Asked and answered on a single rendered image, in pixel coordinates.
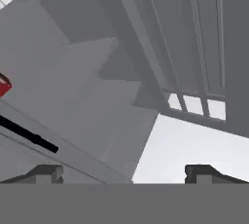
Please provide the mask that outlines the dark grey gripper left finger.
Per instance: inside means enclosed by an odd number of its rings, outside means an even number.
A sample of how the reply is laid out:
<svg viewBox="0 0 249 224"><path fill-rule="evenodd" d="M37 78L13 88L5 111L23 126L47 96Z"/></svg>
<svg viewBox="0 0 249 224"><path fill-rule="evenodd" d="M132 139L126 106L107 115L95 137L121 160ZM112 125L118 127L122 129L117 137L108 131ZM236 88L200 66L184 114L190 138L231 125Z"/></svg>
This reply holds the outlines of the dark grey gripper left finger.
<svg viewBox="0 0 249 224"><path fill-rule="evenodd" d="M62 165L39 165L26 174L0 181L0 184L27 183L27 184L62 184Z"/></svg>

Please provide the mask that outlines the grey cabinet carcass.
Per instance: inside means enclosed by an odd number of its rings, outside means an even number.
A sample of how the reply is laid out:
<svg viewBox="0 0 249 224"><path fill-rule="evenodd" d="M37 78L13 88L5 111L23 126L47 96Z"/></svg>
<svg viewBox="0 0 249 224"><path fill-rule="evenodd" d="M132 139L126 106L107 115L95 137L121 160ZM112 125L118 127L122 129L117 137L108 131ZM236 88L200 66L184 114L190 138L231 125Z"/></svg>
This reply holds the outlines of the grey cabinet carcass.
<svg viewBox="0 0 249 224"><path fill-rule="evenodd" d="M1 100L132 180L167 99L122 0L0 0L0 73ZM0 149L0 180L44 164Z"/></svg>

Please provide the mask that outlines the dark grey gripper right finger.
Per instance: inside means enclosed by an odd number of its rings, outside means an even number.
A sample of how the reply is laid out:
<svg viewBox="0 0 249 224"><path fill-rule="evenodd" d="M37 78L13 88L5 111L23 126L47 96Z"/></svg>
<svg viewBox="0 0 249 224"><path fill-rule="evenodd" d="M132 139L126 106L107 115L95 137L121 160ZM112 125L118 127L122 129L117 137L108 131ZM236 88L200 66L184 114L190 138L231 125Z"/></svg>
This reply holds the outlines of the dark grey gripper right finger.
<svg viewBox="0 0 249 224"><path fill-rule="evenodd" d="M185 165L186 184L249 184L249 181L225 175L210 165Z"/></svg>

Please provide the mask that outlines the red box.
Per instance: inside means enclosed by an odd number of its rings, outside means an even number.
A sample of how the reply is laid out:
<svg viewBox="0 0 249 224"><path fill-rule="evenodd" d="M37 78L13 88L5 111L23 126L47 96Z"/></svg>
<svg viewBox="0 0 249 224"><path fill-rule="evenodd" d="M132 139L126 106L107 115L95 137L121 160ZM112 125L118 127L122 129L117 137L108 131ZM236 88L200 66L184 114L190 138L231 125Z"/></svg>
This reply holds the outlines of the red box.
<svg viewBox="0 0 249 224"><path fill-rule="evenodd" d="M0 73L0 97L4 96L11 88L12 84L10 80Z"/></svg>

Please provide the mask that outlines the grey open cabinet door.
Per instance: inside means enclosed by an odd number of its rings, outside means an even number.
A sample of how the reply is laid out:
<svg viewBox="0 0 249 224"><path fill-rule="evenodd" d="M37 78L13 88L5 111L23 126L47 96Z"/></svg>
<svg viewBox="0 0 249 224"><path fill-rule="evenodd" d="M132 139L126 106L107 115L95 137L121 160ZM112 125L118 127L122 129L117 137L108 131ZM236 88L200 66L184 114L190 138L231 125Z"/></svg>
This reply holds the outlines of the grey open cabinet door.
<svg viewBox="0 0 249 224"><path fill-rule="evenodd" d="M249 138L249 0L122 0L163 116Z"/></svg>

